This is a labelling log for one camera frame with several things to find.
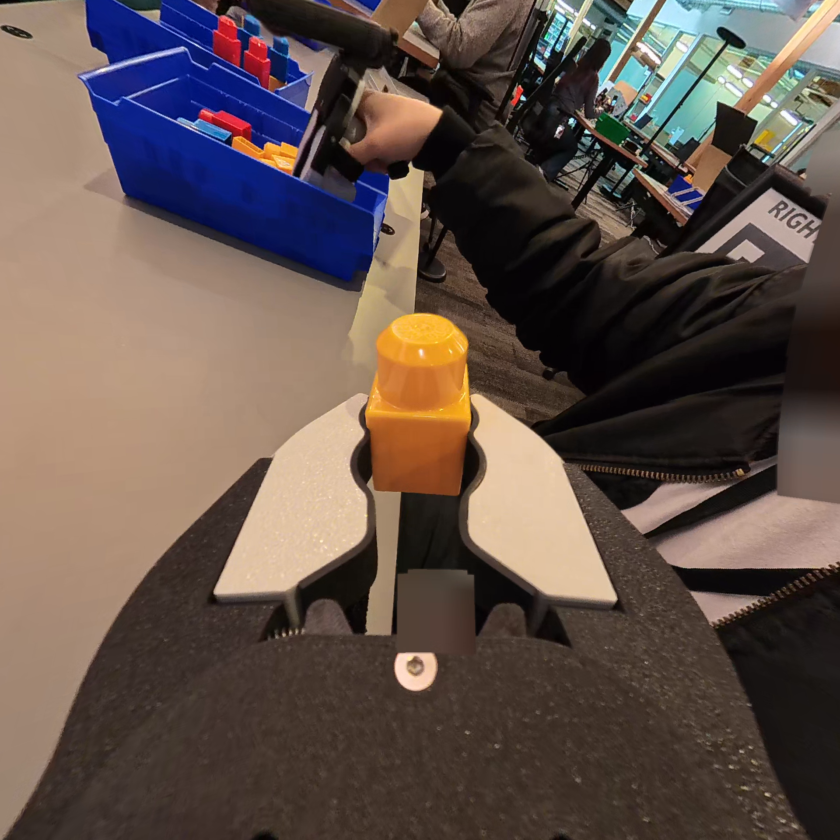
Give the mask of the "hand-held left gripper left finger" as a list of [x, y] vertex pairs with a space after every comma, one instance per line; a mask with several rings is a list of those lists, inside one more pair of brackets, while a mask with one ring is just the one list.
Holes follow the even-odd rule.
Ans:
[[365, 625], [377, 575], [365, 394], [294, 433], [273, 455], [213, 589], [221, 603], [273, 603], [292, 627], [329, 599]]

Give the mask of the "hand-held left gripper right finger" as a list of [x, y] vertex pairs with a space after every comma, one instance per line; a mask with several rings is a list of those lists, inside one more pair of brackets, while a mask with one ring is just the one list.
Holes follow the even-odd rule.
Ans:
[[612, 610], [618, 597], [562, 458], [483, 395], [471, 397], [476, 475], [458, 510], [477, 605], [519, 605], [529, 627], [549, 608]]

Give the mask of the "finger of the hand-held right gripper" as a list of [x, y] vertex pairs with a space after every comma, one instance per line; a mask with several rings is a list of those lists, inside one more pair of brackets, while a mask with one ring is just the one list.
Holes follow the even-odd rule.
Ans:
[[326, 170], [323, 174], [310, 170], [303, 181], [348, 203], [355, 200], [356, 184], [336, 170]]
[[329, 146], [329, 132], [320, 117], [310, 117], [302, 135], [292, 175], [301, 181], [323, 181], [326, 164], [321, 161], [324, 144]]

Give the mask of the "blue plastic bin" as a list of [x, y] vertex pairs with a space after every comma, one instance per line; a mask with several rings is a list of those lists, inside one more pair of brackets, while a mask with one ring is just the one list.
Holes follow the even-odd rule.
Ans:
[[110, 63], [184, 47], [204, 68], [213, 63], [252, 82], [256, 79], [213, 50], [215, 16], [192, 2], [162, 2], [160, 22], [117, 1], [86, 1], [87, 31], [91, 46]]
[[203, 109], [252, 129], [253, 141], [300, 142], [309, 113], [184, 47], [79, 75], [123, 192], [310, 269], [352, 281], [371, 268], [388, 182], [364, 175], [349, 203], [190, 129]]

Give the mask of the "yellow plastic block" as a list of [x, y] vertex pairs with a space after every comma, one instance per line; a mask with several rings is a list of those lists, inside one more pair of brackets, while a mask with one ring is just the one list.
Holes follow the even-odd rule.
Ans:
[[457, 496], [471, 426], [467, 337], [444, 317], [411, 313], [375, 348], [364, 417], [374, 489]]

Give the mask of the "person's right forearm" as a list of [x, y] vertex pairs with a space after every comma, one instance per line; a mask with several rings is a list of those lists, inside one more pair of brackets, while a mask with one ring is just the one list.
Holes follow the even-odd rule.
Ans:
[[590, 398], [626, 411], [701, 394], [781, 400], [803, 266], [656, 257], [635, 238], [602, 247], [505, 130], [477, 134], [449, 109], [415, 162], [491, 307]]

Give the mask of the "group of yellow blocks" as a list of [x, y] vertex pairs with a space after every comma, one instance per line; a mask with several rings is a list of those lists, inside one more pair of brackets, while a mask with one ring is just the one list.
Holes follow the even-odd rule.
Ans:
[[294, 145], [267, 142], [260, 148], [243, 136], [234, 136], [231, 145], [235, 151], [251, 159], [261, 161], [280, 172], [293, 174], [298, 157], [298, 148]]

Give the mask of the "person's right hand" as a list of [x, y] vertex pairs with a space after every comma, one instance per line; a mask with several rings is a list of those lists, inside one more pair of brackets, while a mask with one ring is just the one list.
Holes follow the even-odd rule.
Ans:
[[366, 89], [356, 116], [364, 137], [349, 154], [367, 170], [387, 173], [411, 163], [443, 116], [440, 108], [418, 99]]

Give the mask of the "tan document board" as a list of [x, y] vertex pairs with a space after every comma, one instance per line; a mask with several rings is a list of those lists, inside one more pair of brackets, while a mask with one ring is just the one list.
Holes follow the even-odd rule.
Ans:
[[702, 193], [707, 192], [731, 157], [730, 153], [711, 142], [703, 143], [689, 158], [689, 165], [694, 169], [691, 180], [694, 189]]
[[371, 18], [378, 25], [393, 29], [399, 36], [416, 21], [425, 9], [427, 1], [384, 0], [380, 1]]

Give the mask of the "person's black jacket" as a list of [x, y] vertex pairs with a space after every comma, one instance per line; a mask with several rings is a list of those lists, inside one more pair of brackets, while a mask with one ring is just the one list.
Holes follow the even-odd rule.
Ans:
[[[804, 282], [806, 266], [794, 268], [801, 266]], [[779, 402], [768, 394], [701, 394], [632, 404], [627, 411], [609, 398], [584, 394], [538, 428], [623, 511], [665, 483], [737, 482], [643, 533], [653, 543], [772, 490], [778, 497], [838, 504], [838, 475], [826, 470], [814, 487], [792, 488], [787, 479], [778, 488], [787, 407], [784, 386]], [[684, 584], [763, 594], [713, 625], [747, 690], [795, 815], [810, 838], [838, 838], [838, 563], [796, 578], [793, 570], [672, 568]]]

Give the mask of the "person's white garment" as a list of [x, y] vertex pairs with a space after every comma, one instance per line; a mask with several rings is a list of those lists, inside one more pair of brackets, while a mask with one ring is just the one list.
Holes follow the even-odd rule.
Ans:
[[[659, 527], [733, 486], [665, 483], [623, 513], [641, 533]], [[837, 503], [778, 497], [776, 490], [691, 528], [653, 539], [663, 559], [686, 570], [793, 570], [794, 578], [808, 569], [839, 561]], [[686, 584], [709, 624], [750, 604], [763, 594], [729, 594], [710, 584]]]

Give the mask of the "black white marker sign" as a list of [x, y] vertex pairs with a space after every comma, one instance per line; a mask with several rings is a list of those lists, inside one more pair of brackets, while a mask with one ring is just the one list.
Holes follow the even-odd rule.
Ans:
[[810, 261], [822, 223], [820, 213], [813, 214], [770, 189], [700, 243], [695, 251], [783, 270]]

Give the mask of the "black board panel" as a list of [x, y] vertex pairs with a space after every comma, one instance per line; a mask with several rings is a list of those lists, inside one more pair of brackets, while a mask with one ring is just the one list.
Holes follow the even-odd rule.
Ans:
[[748, 114], [718, 101], [710, 146], [732, 157], [750, 142], [757, 124]]

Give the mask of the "slanted wooden beam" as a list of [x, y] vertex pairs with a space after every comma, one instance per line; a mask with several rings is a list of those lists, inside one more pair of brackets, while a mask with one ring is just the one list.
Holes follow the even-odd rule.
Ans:
[[780, 48], [753, 86], [742, 94], [734, 108], [749, 115], [763, 97], [772, 91], [782, 76], [828, 30], [838, 15], [838, 1], [821, 2], [815, 12], [801, 23], [793, 36]]

